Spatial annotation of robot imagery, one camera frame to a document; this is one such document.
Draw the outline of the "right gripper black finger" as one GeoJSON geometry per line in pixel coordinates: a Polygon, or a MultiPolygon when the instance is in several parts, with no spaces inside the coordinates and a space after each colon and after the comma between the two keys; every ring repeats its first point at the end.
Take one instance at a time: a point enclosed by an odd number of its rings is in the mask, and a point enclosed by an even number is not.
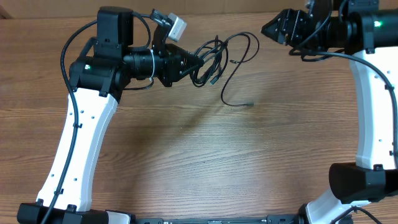
{"type": "Polygon", "coordinates": [[[284,9],[278,15],[275,16],[267,24],[261,28],[262,34],[275,34],[278,32],[285,32],[292,26],[292,18],[294,15],[293,9],[284,9]]]}
{"type": "Polygon", "coordinates": [[[291,45],[292,41],[292,34],[293,32],[266,32],[266,36],[273,41],[283,44],[283,45],[291,45]]]}

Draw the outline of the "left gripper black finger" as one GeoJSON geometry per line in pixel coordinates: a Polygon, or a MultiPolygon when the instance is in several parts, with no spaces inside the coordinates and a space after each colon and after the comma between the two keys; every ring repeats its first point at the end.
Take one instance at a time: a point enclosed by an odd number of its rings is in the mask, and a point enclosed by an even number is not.
{"type": "Polygon", "coordinates": [[[189,68],[184,68],[182,71],[180,71],[180,73],[178,75],[178,79],[181,80],[184,77],[186,77],[187,75],[191,75],[191,74],[195,73],[196,71],[199,71],[199,69],[201,67],[202,67],[202,65],[194,65],[189,68]]]}
{"type": "Polygon", "coordinates": [[[181,50],[180,55],[183,61],[183,66],[186,67],[194,67],[194,66],[199,66],[201,67],[204,64],[204,60],[201,59],[200,57],[187,52],[186,50],[181,50]]]}

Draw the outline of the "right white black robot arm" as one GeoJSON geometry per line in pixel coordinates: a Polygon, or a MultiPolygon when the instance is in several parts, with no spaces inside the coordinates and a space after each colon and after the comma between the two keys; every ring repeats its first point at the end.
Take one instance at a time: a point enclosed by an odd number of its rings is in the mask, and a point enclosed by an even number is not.
{"type": "Polygon", "coordinates": [[[397,11],[378,0],[309,1],[284,9],[261,32],[304,62],[349,60],[358,107],[354,162],[331,165],[328,189],[295,215],[267,223],[351,223],[353,212],[397,195],[397,11]]]}

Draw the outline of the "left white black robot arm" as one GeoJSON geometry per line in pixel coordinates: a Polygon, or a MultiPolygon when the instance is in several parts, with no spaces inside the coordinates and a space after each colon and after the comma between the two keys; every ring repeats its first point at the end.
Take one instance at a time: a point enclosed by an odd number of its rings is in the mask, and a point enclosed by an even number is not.
{"type": "Polygon", "coordinates": [[[93,210],[93,177],[104,134],[131,80],[170,87],[203,60],[177,46],[186,22],[175,14],[149,15],[103,6],[91,37],[69,68],[64,129],[49,175],[34,203],[22,203],[19,223],[134,223],[133,214],[93,210]]]}

